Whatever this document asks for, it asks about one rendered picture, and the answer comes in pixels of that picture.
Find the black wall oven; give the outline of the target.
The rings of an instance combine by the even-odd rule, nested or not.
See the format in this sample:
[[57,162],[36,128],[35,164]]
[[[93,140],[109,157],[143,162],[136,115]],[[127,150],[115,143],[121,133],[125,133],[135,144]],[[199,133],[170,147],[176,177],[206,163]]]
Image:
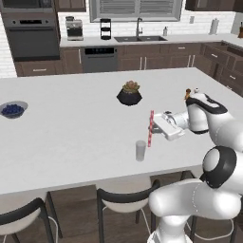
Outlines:
[[60,59],[60,38],[53,11],[7,12],[2,19],[14,62]]

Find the white paper towel roll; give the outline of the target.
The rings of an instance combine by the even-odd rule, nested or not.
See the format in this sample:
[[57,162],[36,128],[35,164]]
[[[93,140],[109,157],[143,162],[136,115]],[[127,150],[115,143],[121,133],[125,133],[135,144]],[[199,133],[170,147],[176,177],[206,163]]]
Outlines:
[[219,20],[217,18],[215,18],[215,19],[212,20],[211,28],[210,28],[210,31],[209,31],[209,34],[210,35],[216,34],[218,24],[219,24]]

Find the blueberries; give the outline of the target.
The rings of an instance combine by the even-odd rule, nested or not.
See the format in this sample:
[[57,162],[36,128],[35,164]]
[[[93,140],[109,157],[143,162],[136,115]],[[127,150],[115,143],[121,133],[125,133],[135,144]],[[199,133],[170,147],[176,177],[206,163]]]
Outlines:
[[3,115],[16,115],[24,112],[24,108],[17,104],[8,104],[3,110]]

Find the grey dishwasher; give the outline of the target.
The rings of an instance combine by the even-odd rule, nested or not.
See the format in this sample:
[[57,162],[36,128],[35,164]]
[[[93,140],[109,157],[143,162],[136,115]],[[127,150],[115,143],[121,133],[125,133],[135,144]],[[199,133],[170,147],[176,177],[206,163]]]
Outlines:
[[83,47],[81,59],[84,73],[118,70],[118,51],[115,47]]

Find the dark tap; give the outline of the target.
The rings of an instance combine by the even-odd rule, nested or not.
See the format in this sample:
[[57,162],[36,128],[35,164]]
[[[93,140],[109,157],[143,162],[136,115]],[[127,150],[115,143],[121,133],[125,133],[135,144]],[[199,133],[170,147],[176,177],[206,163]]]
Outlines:
[[139,38],[139,36],[142,34],[142,28],[140,28],[140,22],[142,22],[142,18],[137,19],[137,26],[136,26],[136,37]]

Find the brown base cupboards run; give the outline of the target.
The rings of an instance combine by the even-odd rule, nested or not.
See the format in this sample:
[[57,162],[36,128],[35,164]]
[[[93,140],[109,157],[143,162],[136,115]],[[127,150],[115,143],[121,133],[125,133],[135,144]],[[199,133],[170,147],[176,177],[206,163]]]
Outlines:
[[[84,72],[90,48],[63,47],[56,61],[16,62],[19,77]],[[243,97],[243,47],[226,42],[122,45],[115,47],[119,71],[195,67]]]

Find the grey bowl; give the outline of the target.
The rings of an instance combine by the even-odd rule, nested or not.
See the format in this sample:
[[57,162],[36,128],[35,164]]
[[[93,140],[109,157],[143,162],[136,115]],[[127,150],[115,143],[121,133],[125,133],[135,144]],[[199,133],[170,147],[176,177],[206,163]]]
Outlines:
[[21,117],[23,113],[20,113],[20,114],[16,114],[16,115],[3,115],[2,114],[2,110],[8,105],[8,104],[17,104],[19,106],[22,106],[24,108],[24,112],[27,110],[28,108],[28,104],[25,103],[25,102],[21,102],[21,101],[14,101],[14,102],[8,102],[8,103],[3,103],[3,104],[0,104],[0,115],[4,116],[5,118],[8,118],[8,119],[16,119],[16,118],[19,118]]

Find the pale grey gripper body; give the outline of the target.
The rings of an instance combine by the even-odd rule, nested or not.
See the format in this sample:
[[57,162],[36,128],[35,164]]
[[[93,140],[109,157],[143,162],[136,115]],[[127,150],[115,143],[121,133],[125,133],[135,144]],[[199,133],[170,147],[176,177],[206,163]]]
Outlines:
[[184,130],[169,121],[163,114],[154,116],[154,125],[156,125],[167,140],[176,140],[185,134]]

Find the window with blinds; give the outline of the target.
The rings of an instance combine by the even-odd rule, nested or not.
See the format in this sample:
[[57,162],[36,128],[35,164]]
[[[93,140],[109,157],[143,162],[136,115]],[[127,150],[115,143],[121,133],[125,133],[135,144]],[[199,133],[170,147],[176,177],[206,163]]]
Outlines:
[[91,22],[177,22],[183,0],[89,0]]

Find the clear glass cup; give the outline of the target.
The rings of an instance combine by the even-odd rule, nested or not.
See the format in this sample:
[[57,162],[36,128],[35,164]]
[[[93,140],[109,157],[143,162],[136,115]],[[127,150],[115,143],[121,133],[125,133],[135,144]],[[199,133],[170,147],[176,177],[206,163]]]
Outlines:
[[146,150],[146,142],[144,140],[138,140],[136,142],[136,160],[143,161]]

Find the succulent in black pot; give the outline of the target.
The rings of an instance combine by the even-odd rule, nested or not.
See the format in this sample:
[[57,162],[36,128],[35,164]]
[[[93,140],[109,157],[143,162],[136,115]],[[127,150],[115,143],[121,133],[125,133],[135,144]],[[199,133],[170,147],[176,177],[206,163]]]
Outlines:
[[117,95],[117,99],[120,103],[127,106],[136,105],[142,99],[139,88],[140,86],[137,82],[128,81],[122,86],[120,93]]

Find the dark grey sink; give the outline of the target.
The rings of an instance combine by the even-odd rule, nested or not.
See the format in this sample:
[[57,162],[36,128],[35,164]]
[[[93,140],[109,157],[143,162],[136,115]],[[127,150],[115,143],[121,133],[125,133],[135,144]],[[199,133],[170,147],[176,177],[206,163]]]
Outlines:
[[114,37],[114,39],[119,42],[156,42],[156,41],[167,41],[167,39],[161,36],[124,36],[124,37]]

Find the black microwave oven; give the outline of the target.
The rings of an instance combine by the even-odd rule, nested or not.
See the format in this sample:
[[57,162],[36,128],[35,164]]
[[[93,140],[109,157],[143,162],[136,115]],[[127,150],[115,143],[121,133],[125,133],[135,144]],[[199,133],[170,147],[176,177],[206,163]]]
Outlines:
[[0,0],[4,8],[9,9],[49,9],[51,0]]

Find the brown wall cupboard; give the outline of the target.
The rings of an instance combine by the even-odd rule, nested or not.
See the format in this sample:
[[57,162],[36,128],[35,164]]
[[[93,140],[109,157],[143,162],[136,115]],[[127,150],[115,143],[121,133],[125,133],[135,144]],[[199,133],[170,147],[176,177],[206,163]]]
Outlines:
[[186,0],[186,10],[243,12],[243,0]]
[[85,0],[54,0],[56,10],[86,12]]

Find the red white striped straw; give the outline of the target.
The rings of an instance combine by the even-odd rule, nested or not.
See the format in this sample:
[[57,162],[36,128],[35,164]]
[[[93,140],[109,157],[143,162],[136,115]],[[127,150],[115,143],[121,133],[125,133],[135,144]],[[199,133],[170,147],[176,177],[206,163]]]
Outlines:
[[[149,121],[150,121],[149,126],[152,127],[153,123],[154,123],[154,110],[151,110],[151,112],[150,112],[150,120]],[[149,131],[148,142],[147,142],[148,147],[151,147],[151,141],[152,141],[152,131]]]

